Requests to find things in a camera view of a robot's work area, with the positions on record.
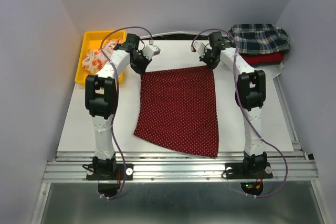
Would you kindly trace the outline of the navy white plaid skirt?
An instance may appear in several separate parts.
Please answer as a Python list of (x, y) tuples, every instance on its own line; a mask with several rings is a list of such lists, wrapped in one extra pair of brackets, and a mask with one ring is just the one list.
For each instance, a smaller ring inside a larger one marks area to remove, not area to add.
[(268, 55), (290, 49), (285, 30), (272, 24), (235, 24), (229, 33), (241, 55)]

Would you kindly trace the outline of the dark red polka dot skirt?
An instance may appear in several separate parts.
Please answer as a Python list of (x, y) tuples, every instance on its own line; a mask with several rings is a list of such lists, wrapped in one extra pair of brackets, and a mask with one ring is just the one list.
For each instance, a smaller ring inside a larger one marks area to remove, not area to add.
[(200, 66), (142, 75), (134, 135), (180, 153), (217, 157), (219, 129), (212, 69)]

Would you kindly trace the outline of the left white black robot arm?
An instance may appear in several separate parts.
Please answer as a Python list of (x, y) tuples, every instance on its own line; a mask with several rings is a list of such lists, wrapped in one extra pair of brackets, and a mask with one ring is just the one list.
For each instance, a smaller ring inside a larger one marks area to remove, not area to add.
[(94, 127), (95, 153), (90, 164), (84, 164), (88, 180), (110, 180), (123, 176), (126, 164), (117, 164), (113, 141), (113, 123), (119, 103), (119, 77), (130, 66), (136, 73), (144, 74), (153, 56), (160, 49), (149, 43), (139, 49), (141, 38), (127, 34), (124, 42), (113, 49), (102, 48), (101, 53), (107, 63), (85, 80), (85, 108)]

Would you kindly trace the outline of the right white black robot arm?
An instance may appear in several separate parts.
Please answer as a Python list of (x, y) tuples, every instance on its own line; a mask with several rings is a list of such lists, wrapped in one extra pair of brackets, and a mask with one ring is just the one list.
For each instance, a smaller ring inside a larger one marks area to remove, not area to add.
[(235, 84), (235, 101), (244, 121), (244, 158), (240, 163), (228, 163), (223, 172), (227, 179), (254, 178), (267, 166), (267, 154), (261, 137), (261, 109), (266, 100), (266, 74), (256, 70), (233, 49), (220, 31), (208, 35), (209, 47), (194, 44), (199, 60), (211, 69), (220, 62), (232, 71)]

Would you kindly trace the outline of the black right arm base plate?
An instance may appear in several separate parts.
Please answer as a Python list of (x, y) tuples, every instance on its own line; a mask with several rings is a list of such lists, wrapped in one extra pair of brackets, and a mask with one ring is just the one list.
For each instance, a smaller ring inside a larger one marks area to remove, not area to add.
[(246, 168), (243, 163), (226, 163), (225, 169), (222, 172), (222, 177), (224, 179), (257, 179), (263, 176), (263, 179), (273, 178), (272, 169), (270, 163), (266, 165), (255, 166), (252, 168)]

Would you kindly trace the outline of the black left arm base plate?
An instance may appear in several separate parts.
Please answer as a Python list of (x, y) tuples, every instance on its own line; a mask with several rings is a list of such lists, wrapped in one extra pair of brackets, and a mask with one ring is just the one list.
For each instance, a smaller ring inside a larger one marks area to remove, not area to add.
[(83, 164), (82, 168), (86, 171), (86, 180), (88, 181), (108, 181), (108, 180), (132, 180), (133, 165), (123, 163), (94, 166), (93, 164)]

